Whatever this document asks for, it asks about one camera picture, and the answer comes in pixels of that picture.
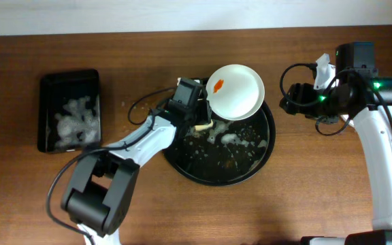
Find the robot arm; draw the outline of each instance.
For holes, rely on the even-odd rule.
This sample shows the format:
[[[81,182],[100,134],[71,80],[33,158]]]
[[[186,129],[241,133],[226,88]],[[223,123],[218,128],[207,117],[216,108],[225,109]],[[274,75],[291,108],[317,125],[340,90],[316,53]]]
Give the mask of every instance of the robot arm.
[[[392,229],[392,132],[382,106],[353,118],[361,139],[373,197],[373,230]]]
[[[153,110],[139,129],[101,153],[88,154],[78,161],[61,208],[71,221],[82,224],[83,230],[90,234],[92,231],[99,237],[113,234],[128,212],[140,167],[170,146],[175,137],[184,137],[192,126],[210,121],[210,105],[203,85],[181,78],[165,108]],[[92,176],[111,178],[110,187],[95,183]]]
[[[304,237],[301,242],[315,245],[391,243],[392,120],[389,117],[392,118],[392,78],[378,77],[371,43],[339,46],[335,69],[324,58],[319,59],[317,66],[301,64],[317,72],[316,84],[314,87],[311,84],[292,85],[288,97],[284,95],[281,100],[280,107],[289,114],[305,114],[306,118],[326,124],[336,123],[343,114],[353,119],[365,153],[372,188],[373,231],[352,234],[346,239]],[[327,76],[328,80],[325,76],[319,76],[318,72],[322,71],[325,72],[321,73],[323,75],[331,73]]]

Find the orange food stain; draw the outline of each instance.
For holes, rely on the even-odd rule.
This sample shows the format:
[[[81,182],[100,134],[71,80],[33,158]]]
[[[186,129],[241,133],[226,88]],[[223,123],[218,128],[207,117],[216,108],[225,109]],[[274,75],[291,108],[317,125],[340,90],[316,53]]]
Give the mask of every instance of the orange food stain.
[[[217,91],[218,91],[219,89],[222,88],[223,82],[224,82],[223,79],[220,79],[220,80],[216,83],[216,85],[214,85],[214,92],[215,92],[215,93],[217,93]]]

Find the black cable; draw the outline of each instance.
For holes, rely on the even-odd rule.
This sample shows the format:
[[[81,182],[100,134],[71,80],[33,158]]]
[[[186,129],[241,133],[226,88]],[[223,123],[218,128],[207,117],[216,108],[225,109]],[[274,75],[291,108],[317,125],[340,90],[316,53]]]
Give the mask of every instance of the black cable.
[[[343,127],[342,127],[341,129],[338,129],[338,131],[333,132],[333,133],[322,133],[322,132],[320,131],[320,129],[319,129],[319,124],[320,124],[320,122],[321,122],[323,119],[325,119],[325,118],[327,118],[327,117],[326,117],[326,116],[322,116],[322,117],[320,117],[319,119],[317,119],[317,121],[316,121],[316,130],[317,130],[317,132],[319,132],[321,135],[324,135],[324,136],[333,136],[333,135],[337,135],[337,134],[343,132],[343,131],[347,128],[347,126],[348,126],[348,124],[349,124],[349,122],[350,122],[350,117],[349,117],[349,118],[347,118],[347,120],[346,120],[346,122],[344,123]]]
[[[58,174],[55,176],[54,180],[52,181],[51,187],[49,188],[48,191],[48,195],[46,196],[46,214],[58,225],[61,225],[62,227],[69,229],[71,231],[75,231],[76,233],[79,233],[81,235],[85,235],[87,237],[87,239],[89,240],[89,242],[91,243],[91,245],[95,245],[95,242],[93,241],[92,235],[82,231],[80,229],[77,229],[75,227],[72,227],[71,225],[64,223],[63,221],[61,221],[60,219],[58,219],[57,217],[55,217],[52,212],[51,212],[51,197],[52,197],[52,193],[54,192],[55,186],[57,184],[57,182],[60,180],[61,176],[66,172],[66,170],[71,167],[75,162],[83,159],[84,157],[90,155],[90,154],[96,154],[96,153],[100,153],[100,152],[107,152],[107,151],[111,151],[111,150],[124,150],[128,147],[131,147],[133,145],[135,145],[137,142],[139,142],[141,139],[143,139],[146,135],[148,135],[148,133],[153,130],[154,125],[155,125],[155,114],[152,114],[152,111],[149,111],[149,114],[152,115],[152,123],[150,124],[148,130],[146,130],[146,132],[144,132],[142,135],[140,135],[137,139],[135,139],[134,141],[132,141],[129,144],[126,144],[126,142],[123,143],[122,146],[118,146],[118,147],[103,147],[103,148],[98,148],[98,149],[94,149],[88,152],[83,152],[81,154],[79,154],[78,156],[74,157],[72,160],[70,160],[68,163],[66,163],[66,165],[58,172]]]
[[[285,69],[285,71],[282,73],[281,77],[280,77],[280,81],[279,81],[279,87],[280,87],[280,92],[282,93],[282,95],[284,96],[284,98],[289,102],[292,103],[293,105],[298,105],[298,106],[302,106],[302,107],[308,107],[308,106],[313,106],[316,105],[318,103],[320,103],[320,99],[317,98],[317,100],[310,102],[310,103],[298,103],[296,101],[293,101],[288,95],[287,93],[284,91],[284,77],[285,74],[287,74],[287,72],[294,67],[299,67],[299,66],[303,66],[303,67],[308,67],[309,69],[313,69],[316,67],[315,63],[297,63],[294,65],[290,65],[288,68]]]
[[[332,84],[333,84],[334,82],[336,82],[336,80],[339,79],[341,75],[343,75],[343,74],[345,74],[345,73],[350,73],[351,71],[352,71],[352,70],[345,69],[345,70],[342,70],[342,71],[338,72],[338,73],[332,78],[331,82],[330,82],[329,85],[326,87],[326,89],[323,91],[323,95],[324,95],[324,96],[327,96],[328,92],[332,89]]]
[[[163,92],[166,92],[166,91],[170,91],[170,90],[172,90],[172,89],[176,89],[176,87],[164,88],[164,89],[161,89],[161,90],[159,90],[159,91],[155,91],[155,92],[152,92],[152,93],[150,93],[150,94],[147,94],[147,95],[143,96],[142,98],[138,99],[138,100],[137,100],[136,102],[134,102],[133,105],[129,108],[129,111],[128,111],[128,121],[129,121],[131,124],[133,124],[133,125],[142,125],[142,124],[146,121],[146,119],[144,119],[142,122],[133,122],[133,121],[131,120],[131,112],[133,111],[134,107],[135,107],[138,103],[140,103],[142,100],[146,99],[147,97],[151,97],[151,96],[157,95],[157,94],[159,94],[159,93],[163,93]]]
[[[161,108],[164,104],[166,104],[167,102],[169,102],[170,99],[171,99],[171,97],[170,97],[170,98],[165,98],[165,99],[160,100],[160,102],[158,102],[158,104],[157,104],[157,109],[158,109],[158,108]]]

